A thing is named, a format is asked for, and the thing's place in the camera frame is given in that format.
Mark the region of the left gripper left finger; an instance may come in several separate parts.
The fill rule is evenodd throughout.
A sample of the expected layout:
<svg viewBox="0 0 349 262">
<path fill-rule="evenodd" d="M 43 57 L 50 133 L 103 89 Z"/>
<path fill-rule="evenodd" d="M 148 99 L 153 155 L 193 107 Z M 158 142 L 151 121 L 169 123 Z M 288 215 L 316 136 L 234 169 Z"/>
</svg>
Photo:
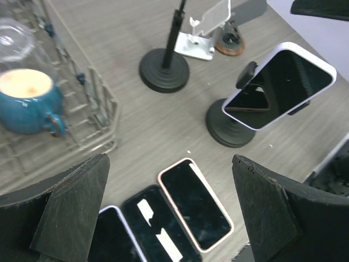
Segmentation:
<svg viewBox="0 0 349 262">
<path fill-rule="evenodd" d="M 109 169 L 98 154 L 1 195 L 1 261 L 87 261 Z"/>
</svg>

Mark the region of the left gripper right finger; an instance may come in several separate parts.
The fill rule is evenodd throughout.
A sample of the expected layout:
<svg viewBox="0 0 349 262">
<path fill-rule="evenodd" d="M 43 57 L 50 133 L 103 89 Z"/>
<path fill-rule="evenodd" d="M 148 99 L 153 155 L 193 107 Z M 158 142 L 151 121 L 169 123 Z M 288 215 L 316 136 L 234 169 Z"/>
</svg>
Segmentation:
<svg viewBox="0 0 349 262">
<path fill-rule="evenodd" d="M 232 173 L 255 261 L 348 261 L 348 198 L 237 154 Z"/>
</svg>

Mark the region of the lavender case phone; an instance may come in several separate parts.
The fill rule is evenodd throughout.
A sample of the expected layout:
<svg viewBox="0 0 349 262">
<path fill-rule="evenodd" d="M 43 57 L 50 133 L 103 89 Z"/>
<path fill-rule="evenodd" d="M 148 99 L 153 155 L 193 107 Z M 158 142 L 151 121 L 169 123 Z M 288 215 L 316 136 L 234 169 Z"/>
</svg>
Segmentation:
<svg viewBox="0 0 349 262">
<path fill-rule="evenodd" d="M 146 261 L 130 226 L 119 207 L 109 205 L 99 211 L 89 262 L 142 262 Z"/>
</svg>

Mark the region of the pink phone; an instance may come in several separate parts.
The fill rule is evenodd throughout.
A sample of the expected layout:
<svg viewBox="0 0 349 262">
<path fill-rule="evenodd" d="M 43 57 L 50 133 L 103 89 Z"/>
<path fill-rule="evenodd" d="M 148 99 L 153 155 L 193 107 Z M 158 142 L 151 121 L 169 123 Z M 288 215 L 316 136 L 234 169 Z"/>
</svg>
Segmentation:
<svg viewBox="0 0 349 262">
<path fill-rule="evenodd" d="M 158 182 L 199 252 L 210 252 L 232 234 L 231 217 L 194 160 L 175 162 L 159 173 Z"/>
</svg>

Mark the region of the black phone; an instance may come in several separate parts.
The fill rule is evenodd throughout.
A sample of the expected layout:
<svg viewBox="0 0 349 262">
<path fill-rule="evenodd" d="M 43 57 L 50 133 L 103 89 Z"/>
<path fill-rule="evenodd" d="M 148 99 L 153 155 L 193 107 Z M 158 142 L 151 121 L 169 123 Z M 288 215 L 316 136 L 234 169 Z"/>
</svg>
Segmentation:
<svg viewBox="0 0 349 262">
<path fill-rule="evenodd" d="M 158 185 L 127 199 L 122 210 L 147 261 L 202 261 Z"/>
</svg>

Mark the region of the black round-base phone stand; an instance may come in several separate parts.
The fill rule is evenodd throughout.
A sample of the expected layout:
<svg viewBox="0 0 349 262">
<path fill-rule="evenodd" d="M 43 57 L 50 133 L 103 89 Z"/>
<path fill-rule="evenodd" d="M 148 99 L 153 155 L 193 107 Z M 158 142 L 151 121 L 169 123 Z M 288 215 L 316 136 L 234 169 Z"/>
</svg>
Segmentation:
<svg viewBox="0 0 349 262">
<path fill-rule="evenodd" d="M 230 102 L 215 101 L 206 113 L 210 135 L 223 146 L 242 147 L 257 130 L 310 104 L 313 70 L 306 61 L 292 61 L 284 68 L 272 62 L 255 76 L 256 69 L 257 63 L 250 62 L 237 79 L 237 95 Z"/>
</svg>

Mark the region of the black gooseneck phone stand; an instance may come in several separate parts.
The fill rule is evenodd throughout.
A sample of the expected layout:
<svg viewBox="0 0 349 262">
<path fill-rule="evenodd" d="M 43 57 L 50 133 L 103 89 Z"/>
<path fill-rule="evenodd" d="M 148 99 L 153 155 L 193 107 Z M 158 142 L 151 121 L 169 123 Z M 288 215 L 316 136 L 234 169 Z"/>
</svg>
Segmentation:
<svg viewBox="0 0 349 262">
<path fill-rule="evenodd" d="M 153 49 L 146 53 L 139 65 L 142 82 L 159 93 L 175 93 L 181 90 L 190 76 L 185 58 L 175 52 L 175 45 L 185 17 L 186 0 L 174 11 L 172 26 L 165 48 Z"/>
</svg>

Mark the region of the wooden base phone stand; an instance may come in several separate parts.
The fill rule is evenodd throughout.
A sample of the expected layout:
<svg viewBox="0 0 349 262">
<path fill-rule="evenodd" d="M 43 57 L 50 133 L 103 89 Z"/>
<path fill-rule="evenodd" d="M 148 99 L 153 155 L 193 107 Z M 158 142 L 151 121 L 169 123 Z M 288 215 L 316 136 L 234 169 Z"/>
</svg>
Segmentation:
<svg viewBox="0 0 349 262">
<path fill-rule="evenodd" d="M 248 0 L 231 9 L 231 17 L 225 22 L 215 43 L 215 49 L 226 56 L 238 56 L 245 49 L 238 26 L 262 16 L 267 10 L 266 0 Z"/>
</svg>

